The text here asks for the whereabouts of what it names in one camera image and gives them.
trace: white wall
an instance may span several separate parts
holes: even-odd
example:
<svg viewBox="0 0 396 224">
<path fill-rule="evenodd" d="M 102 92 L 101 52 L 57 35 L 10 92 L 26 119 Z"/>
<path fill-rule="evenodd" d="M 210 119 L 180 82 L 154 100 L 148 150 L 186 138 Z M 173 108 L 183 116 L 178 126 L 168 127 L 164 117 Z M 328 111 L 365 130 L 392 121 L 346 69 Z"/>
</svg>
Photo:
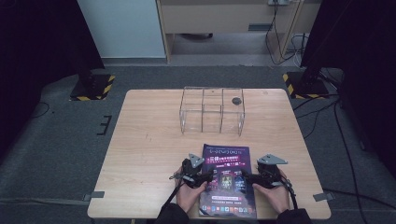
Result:
<svg viewBox="0 0 396 224">
<path fill-rule="evenodd" d="M 155 0 L 78 0 L 102 58 L 165 58 Z"/>
</svg>

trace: black and yellow hazard tape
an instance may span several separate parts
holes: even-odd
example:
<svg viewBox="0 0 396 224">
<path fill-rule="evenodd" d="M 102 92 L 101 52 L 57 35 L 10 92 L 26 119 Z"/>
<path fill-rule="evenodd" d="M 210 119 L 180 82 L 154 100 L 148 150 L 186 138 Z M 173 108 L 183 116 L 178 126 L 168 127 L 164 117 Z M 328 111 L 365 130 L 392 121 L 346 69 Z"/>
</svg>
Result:
<svg viewBox="0 0 396 224">
<path fill-rule="evenodd" d="M 285 81 L 286 87 L 288 88 L 288 92 L 291 99 L 326 99 L 326 96 L 321 96 L 319 94 L 296 94 L 294 92 L 293 85 L 290 82 L 288 74 L 283 74 L 283 80 Z"/>
<path fill-rule="evenodd" d="M 106 87 L 103 90 L 103 93 L 101 95 L 97 95 L 97 96 L 84 96 L 84 95 L 81 95 L 81 96 L 76 96 L 76 97 L 70 97 L 70 100 L 71 101 L 104 100 L 107 97 L 108 92 L 111 89 L 111 86 L 113 85 L 113 81 L 114 81 L 115 77 L 116 76 L 110 76 L 108 78 L 108 82 L 106 84 Z"/>
</svg>

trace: magazine cover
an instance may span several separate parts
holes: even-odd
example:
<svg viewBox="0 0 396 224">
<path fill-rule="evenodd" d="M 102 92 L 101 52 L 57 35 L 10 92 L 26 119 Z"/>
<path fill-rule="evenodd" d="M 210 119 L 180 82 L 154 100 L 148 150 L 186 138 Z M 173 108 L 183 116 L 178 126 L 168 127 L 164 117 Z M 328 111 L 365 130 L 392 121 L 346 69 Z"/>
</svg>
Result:
<svg viewBox="0 0 396 224">
<path fill-rule="evenodd" d="M 253 187 L 241 174 L 251 173 L 249 148 L 205 144 L 203 158 L 202 172 L 214 168 L 214 176 L 201 193 L 200 216 L 257 218 Z"/>
</svg>

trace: table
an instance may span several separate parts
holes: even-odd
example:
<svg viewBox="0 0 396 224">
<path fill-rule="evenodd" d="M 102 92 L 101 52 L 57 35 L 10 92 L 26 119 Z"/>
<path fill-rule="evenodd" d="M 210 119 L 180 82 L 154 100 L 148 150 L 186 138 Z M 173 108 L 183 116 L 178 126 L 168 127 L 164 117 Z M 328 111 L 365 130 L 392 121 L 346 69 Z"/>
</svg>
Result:
<svg viewBox="0 0 396 224">
<path fill-rule="evenodd" d="M 267 0 L 156 0 L 166 59 L 171 60 L 175 34 L 247 33 L 268 31 L 275 7 Z M 278 6 L 276 30 L 268 46 L 276 61 L 283 61 L 294 34 L 309 33 L 321 0 L 290 1 Z"/>
<path fill-rule="evenodd" d="M 253 173 L 256 160 L 274 154 L 289 164 L 279 165 L 297 194 L 299 207 L 311 218 L 329 218 L 304 139 L 283 90 L 244 89 L 245 124 L 242 134 L 194 133 L 180 130 L 178 112 L 183 90 L 128 91 L 110 141 L 88 215 L 93 218 L 155 218 L 174 189 L 169 176 L 189 153 L 202 155 L 203 145 L 250 147 Z M 268 202 L 255 192 L 258 219 L 276 218 Z M 189 212 L 199 217 L 198 205 Z"/>
</svg>

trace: black stand base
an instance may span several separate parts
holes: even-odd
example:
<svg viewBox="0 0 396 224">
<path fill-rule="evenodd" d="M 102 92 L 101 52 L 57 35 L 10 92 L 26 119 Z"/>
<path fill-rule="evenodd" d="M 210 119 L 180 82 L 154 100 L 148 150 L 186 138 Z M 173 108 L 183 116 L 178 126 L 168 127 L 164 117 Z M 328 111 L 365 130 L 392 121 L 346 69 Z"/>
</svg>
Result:
<svg viewBox="0 0 396 224">
<path fill-rule="evenodd" d="M 90 87 L 85 87 L 81 80 L 78 80 L 75 88 L 70 94 L 70 98 L 87 97 L 97 98 L 105 94 L 105 89 L 108 86 L 108 81 L 111 75 L 92 75 L 94 82 Z"/>
<path fill-rule="evenodd" d="M 306 85 L 302 82 L 304 72 L 288 72 L 284 77 L 291 98 L 312 98 L 329 94 L 321 80 L 315 79 L 313 84 Z"/>
</svg>

